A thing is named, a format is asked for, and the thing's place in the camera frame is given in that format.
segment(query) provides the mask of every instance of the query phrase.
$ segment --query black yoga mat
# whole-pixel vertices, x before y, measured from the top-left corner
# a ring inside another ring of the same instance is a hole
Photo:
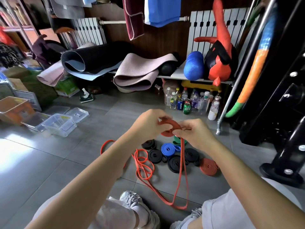
[[[61,61],[64,69],[68,72],[97,74],[103,69],[118,64],[131,52],[132,45],[130,43],[116,41],[66,51],[62,54]]]

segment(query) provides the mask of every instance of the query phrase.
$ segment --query right hand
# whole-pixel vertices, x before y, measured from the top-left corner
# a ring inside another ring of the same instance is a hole
[[[173,134],[186,139],[194,148],[209,153],[211,146],[218,142],[207,125],[201,119],[179,122],[181,129],[173,130]]]

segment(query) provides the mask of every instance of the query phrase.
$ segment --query maroon towel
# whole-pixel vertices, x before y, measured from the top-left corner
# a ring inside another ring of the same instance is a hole
[[[144,34],[143,0],[123,0],[124,15],[130,40]]]

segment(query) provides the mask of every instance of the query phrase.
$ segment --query pink yoga mat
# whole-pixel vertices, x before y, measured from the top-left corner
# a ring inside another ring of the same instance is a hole
[[[177,61],[177,59],[172,54],[157,59],[145,59],[129,53],[118,68],[113,83],[127,90],[147,90],[158,76],[158,67],[166,61]]]

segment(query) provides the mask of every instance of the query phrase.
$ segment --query pepsi can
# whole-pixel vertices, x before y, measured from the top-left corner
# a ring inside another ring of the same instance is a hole
[[[183,110],[183,99],[179,99],[177,103],[177,110]]]

